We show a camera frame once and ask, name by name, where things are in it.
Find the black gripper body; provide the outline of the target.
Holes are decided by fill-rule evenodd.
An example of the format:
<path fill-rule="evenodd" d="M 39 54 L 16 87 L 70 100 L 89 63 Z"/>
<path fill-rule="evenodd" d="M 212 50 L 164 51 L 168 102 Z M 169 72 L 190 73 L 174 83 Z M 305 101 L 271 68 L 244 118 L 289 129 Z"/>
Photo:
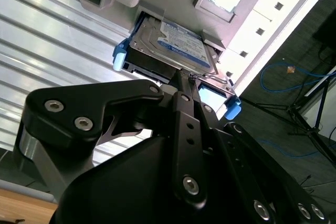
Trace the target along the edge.
<path fill-rule="evenodd" d="M 76 178 L 52 223 L 251 223 L 252 202 L 199 137 L 152 137 Z"/>

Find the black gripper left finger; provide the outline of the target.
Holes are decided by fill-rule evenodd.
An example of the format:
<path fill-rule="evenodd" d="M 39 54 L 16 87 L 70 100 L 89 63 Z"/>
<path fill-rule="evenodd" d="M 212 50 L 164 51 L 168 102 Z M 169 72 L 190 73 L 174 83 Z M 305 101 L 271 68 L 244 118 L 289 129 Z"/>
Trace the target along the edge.
<path fill-rule="evenodd" d="M 149 138 L 202 142 L 189 76 L 179 70 L 166 86 L 130 80 L 31 92 L 14 146 L 19 170 L 59 203 L 80 175 Z"/>

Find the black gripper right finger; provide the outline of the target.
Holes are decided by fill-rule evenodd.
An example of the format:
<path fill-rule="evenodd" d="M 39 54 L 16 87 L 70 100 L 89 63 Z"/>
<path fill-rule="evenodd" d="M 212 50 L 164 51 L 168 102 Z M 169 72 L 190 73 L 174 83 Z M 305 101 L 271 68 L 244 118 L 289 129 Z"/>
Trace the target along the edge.
<path fill-rule="evenodd" d="M 221 125 L 190 74 L 202 146 L 210 150 L 207 218 L 212 223 L 331 223 L 322 207 L 240 125 Z"/>

